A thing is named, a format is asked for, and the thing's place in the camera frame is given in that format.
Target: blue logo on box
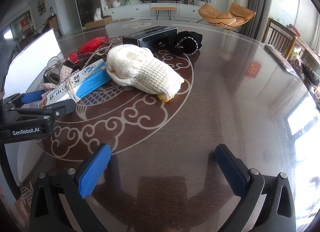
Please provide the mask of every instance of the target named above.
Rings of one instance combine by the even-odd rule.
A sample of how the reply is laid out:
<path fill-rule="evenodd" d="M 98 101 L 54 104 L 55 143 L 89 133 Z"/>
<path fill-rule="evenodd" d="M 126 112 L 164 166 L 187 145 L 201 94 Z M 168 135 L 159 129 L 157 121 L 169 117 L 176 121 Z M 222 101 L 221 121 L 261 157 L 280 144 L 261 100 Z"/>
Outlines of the blue logo on box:
<path fill-rule="evenodd" d="M 96 67 L 97 66 L 95 66 L 95 65 L 90 65 L 90 66 L 88 66 L 87 68 L 85 68 L 83 70 L 82 74 L 83 75 L 88 75 L 88 74 L 92 73 Z"/>

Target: white monitor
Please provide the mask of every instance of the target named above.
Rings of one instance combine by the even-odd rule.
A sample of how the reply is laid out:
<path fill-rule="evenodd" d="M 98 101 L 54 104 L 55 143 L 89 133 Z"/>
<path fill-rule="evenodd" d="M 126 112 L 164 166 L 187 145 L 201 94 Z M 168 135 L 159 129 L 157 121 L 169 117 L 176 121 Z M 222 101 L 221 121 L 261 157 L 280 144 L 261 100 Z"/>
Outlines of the white monitor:
<path fill-rule="evenodd" d="M 53 29 L 30 43 L 9 66 L 4 83 L 4 97 L 25 93 L 48 61 L 61 53 Z"/>

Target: rolled-up glove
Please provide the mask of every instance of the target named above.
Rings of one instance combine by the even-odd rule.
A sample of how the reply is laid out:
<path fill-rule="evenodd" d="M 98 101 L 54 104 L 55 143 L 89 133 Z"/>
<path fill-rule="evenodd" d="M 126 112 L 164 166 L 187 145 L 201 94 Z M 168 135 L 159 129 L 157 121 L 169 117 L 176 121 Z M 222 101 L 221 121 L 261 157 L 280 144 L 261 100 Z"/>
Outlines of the rolled-up glove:
<path fill-rule="evenodd" d="M 158 60 L 148 48 L 115 46 L 108 52 L 106 70 L 121 86 L 134 86 L 169 101 L 180 90 L 184 79 L 169 65 Z"/>
<path fill-rule="evenodd" d="M 168 40 L 167 48 L 175 54 L 194 54 L 202 47 L 202 34 L 190 31 L 182 31 Z"/>

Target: orange lounge chair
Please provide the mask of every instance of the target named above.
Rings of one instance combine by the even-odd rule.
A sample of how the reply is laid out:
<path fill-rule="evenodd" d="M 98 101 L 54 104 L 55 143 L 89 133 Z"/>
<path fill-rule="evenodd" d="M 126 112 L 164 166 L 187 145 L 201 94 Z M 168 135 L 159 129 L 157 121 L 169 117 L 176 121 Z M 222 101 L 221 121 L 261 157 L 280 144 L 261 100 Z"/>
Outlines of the orange lounge chair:
<path fill-rule="evenodd" d="M 209 4 L 204 4 L 198 10 L 198 13 L 202 17 L 202 19 L 198 22 L 206 20 L 213 26 L 224 29 L 237 28 L 247 23 L 256 14 L 256 12 L 236 3 L 232 3 L 230 6 L 230 11 L 225 13 L 220 13 Z"/>

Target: glossy table surface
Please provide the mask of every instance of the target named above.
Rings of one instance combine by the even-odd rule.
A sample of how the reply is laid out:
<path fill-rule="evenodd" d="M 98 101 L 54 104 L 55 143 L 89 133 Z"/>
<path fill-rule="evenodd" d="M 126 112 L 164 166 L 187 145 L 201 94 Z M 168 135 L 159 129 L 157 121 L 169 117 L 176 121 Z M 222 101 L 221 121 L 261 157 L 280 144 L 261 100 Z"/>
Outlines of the glossy table surface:
<path fill-rule="evenodd" d="M 224 143 L 248 168 L 288 175 L 297 231 L 303 231 L 319 210 L 320 115 L 302 81 L 282 70 L 262 43 L 203 24 L 161 20 L 111 23 L 58 42 L 65 56 L 92 38 L 108 35 L 117 45 L 123 35 L 158 25 L 203 35 L 203 47 L 191 56 L 170 55 L 165 47 L 154 51 L 186 80 L 178 95 L 163 103 L 113 82 L 87 95 L 72 114 L 57 119 L 55 137 L 19 147 L 23 188 L 13 215 L 28 227 L 39 173 L 77 167 L 105 142 L 113 155 L 86 201 L 109 232 L 217 231 L 239 202 L 208 160 Z"/>

